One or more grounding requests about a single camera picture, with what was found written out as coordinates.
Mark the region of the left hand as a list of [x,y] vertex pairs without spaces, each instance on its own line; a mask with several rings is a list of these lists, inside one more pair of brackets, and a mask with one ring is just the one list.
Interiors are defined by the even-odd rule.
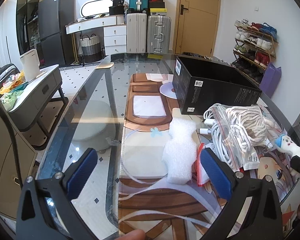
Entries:
[[118,237],[116,240],[145,240],[145,238],[145,232],[141,229],[136,229],[123,236]]

